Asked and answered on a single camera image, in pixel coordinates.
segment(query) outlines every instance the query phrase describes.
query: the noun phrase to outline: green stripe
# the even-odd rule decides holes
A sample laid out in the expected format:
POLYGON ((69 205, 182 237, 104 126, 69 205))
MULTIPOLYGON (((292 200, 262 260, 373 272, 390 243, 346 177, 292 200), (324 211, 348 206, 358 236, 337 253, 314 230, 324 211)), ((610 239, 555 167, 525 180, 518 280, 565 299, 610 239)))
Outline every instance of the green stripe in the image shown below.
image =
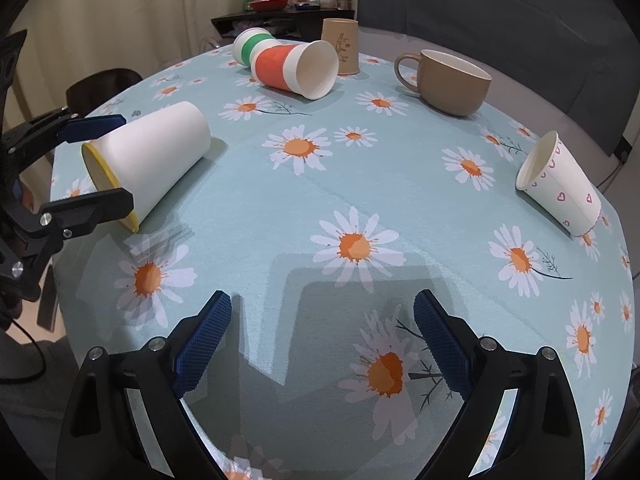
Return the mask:
POLYGON ((254 49, 258 43, 263 40, 274 40, 275 38, 271 34, 261 33, 256 34, 255 36, 250 37, 246 40, 246 43, 242 46, 242 50, 240 52, 240 58, 242 59, 242 64, 249 66, 249 56, 251 55, 251 51, 254 49))

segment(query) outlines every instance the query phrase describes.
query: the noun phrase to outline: silver bolt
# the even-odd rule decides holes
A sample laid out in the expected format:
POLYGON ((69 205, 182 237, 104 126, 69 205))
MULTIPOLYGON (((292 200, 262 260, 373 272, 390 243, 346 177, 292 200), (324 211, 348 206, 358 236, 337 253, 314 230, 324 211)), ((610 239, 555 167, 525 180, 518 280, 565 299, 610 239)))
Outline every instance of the silver bolt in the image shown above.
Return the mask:
POLYGON ((22 272, 24 270, 24 265, 22 262, 15 262, 14 266, 11 268, 11 274, 14 278, 20 278, 22 272))
POLYGON ((41 226, 47 226, 51 223, 51 213, 44 213, 41 217, 40 217, 40 225, 41 226))
POLYGON ((151 341, 149 341, 149 349, 157 352, 158 350, 162 350, 164 348, 164 337, 155 337, 151 341))
POLYGON ((95 346, 91 348, 91 350, 89 350, 89 359, 91 359, 91 361, 95 361, 101 355, 102 355, 102 348, 100 348, 99 346, 95 346))
POLYGON ((498 343, 495 342, 495 339, 491 339, 490 337, 483 337, 480 340, 480 346, 488 351, 493 351, 498 348, 498 343))
POLYGON ((556 351, 553 348, 549 348, 548 346, 545 346, 542 349, 542 355, 546 359, 549 359, 550 361, 553 361, 556 358, 556 351))

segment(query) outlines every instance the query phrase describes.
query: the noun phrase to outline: mug handle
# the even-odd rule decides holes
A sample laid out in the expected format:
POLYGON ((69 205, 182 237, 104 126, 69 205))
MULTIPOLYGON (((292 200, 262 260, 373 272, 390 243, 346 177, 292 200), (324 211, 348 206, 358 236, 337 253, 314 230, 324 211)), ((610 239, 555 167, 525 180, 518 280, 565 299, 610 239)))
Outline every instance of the mug handle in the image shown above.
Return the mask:
POLYGON ((407 52, 406 54, 400 54, 400 56, 398 56, 398 58, 396 59, 396 62, 394 63, 394 70, 396 71, 396 77, 398 78, 398 81, 401 82, 404 86, 406 86, 412 92, 416 92, 417 94, 419 94, 420 91, 418 90, 418 87, 416 85, 413 85, 413 84, 409 83, 400 74, 399 66, 400 66, 400 62, 403 59, 413 59, 414 61, 417 61, 418 64, 420 64, 420 55, 419 54, 411 54, 409 52, 407 52))

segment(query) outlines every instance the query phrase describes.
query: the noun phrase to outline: yellow rim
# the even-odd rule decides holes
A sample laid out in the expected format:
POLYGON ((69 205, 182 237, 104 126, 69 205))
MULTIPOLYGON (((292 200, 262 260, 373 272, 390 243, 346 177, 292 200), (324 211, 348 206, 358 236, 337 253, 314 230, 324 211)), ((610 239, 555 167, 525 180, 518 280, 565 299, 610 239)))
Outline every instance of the yellow rim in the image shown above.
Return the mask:
MULTIPOLYGON (((93 160, 98 164, 113 189, 122 187, 116 176, 113 174, 113 171, 111 171, 111 168, 107 164, 107 161, 104 160, 104 157, 100 154, 98 149, 92 143, 86 142, 82 145, 82 158, 84 159, 84 165, 89 172, 89 176, 91 176, 91 180, 94 181, 94 184, 98 179, 95 178, 94 175, 92 175, 90 164, 86 163, 87 157, 93 158, 93 160)), ((129 215, 126 218, 121 219, 120 222, 132 233, 137 233, 140 230, 140 222, 138 221, 138 215, 136 215, 135 211, 129 213, 129 215)))

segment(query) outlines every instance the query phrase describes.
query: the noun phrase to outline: beige curtain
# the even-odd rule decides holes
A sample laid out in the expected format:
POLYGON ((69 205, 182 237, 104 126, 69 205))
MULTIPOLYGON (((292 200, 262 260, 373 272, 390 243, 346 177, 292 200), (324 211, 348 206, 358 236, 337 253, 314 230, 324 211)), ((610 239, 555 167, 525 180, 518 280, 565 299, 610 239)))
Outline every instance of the beige curtain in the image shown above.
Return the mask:
MULTIPOLYGON (((100 70, 147 77, 199 54, 218 39, 210 19, 241 8, 242 0, 30 0, 12 28, 28 36, 4 129, 64 106, 66 89, 100 70)), ((43 162, 23 175, 37 202, 46 200, 49 177, 43 162)))

